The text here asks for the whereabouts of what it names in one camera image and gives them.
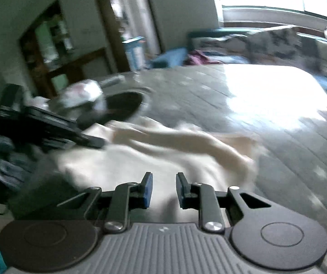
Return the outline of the cream knit garment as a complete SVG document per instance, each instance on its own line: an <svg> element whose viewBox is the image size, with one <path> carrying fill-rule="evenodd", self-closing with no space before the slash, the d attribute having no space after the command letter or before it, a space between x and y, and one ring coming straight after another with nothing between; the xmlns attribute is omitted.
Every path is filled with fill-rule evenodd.
<svg viewBox="0 0 327 274"><path fill-rule="evenodd" d="M112 121L87 129L106 140L102 149L73 147L52 152L40 163L37 205L61 202L88 187L113 190L125 182L153 175L151 204L132 214L135 221L197 222L197 211L182 210L176 175L189 182L225 191L230 186L252 189L260 144L255 135L208 133L192 124L166 127L150 118L136 123Z"/></svg>

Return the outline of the white tissue pack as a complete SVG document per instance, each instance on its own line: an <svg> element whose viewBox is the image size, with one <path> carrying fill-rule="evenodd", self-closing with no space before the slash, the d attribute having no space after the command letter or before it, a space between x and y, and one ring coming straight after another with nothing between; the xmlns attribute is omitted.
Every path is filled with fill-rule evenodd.
<svg viewBox="0 0 327 274"><path fill-rule="evenodd" d="M49 101L52 111L76 108L87 103L92 103L102 97L103 91L95 80L82 80L64 88L54 99Z"/></svg>

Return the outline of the grey remote control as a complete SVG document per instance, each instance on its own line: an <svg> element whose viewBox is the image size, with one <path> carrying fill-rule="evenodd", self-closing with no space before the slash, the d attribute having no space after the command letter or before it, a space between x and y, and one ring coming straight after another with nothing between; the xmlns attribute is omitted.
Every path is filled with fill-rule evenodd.
<svg viewBox="0 0 327 274"><path fill-rule="evenodd" d="M98 83L101 88L107 88L123 83L124 81L125 81L125 77L121 74L117 74L110 77L106 77L103 80L99 80Z"/></svg>

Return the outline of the dark wooden shelf unit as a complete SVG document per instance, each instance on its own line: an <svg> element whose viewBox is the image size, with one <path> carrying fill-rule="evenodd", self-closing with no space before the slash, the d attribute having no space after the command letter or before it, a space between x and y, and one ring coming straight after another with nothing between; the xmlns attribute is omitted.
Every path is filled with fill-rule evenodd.
<svg viewBox="0 0 327 274"><path fill-rule="evenodd" d="M96 62L112 73L105 47L78 51L73 46L59 0L49 5L23 32L19 48L37 94L53 98L67 86L88 78L84 66Z"/></svg>

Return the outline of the blue white cabinet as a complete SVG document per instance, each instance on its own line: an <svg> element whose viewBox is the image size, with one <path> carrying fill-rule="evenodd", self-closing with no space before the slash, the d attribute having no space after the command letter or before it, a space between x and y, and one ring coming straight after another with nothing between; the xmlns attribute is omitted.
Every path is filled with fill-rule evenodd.
<svg viewBox="0 0 327 274"><path fill-rule="evenodd" d="M145 67L145 38L142 36L123 41L126 57L132 71L140 71Z"/></svg>

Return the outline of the grey quilted star table cover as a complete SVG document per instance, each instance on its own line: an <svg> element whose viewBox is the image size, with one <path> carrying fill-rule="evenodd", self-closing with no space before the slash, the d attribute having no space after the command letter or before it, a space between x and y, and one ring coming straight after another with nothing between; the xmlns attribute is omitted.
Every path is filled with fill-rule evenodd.
<svg viewBox="0 0 327 274"><path fill-rule="evenodd" d="M127 73L104 89L118 122L157 121L210 134L256 161L250 174L216 175L209 163L180 168L220 190L244 186L327 230L327 92L287 66L226 64ZM327 273L327 254L322 263Z"/></svg>

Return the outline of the pink crumpled garment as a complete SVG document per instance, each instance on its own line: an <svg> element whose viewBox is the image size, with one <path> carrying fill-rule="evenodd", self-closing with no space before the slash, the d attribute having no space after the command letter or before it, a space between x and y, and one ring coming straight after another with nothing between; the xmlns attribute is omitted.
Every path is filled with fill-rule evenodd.
<svg viewBox="0 0 327 274"><path fill-rule="evenodd" d="M202 51L190 51L183 61L185 66L201 66L209 64L222 64L222 61L215 59L213 56L205 55Z"/></svg>

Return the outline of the butterfly print pillow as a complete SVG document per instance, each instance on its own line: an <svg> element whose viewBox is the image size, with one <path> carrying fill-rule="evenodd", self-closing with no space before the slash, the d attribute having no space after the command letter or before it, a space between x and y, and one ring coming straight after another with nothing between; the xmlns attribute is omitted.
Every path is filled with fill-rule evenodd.
<svg viewBox="0 0 327 274"><path fill-rule="evenodd" d="M192 47L208 57L210 61L223 64L250 63L246 35L234 34L217 38L198 37L192 40Z"/></svg>
<svg viewBox="0 0 327 274"><path fill-rule="evenodd" d="M293 25L247 33L251 61L256 64L299 66L302 43Z"/></svg>

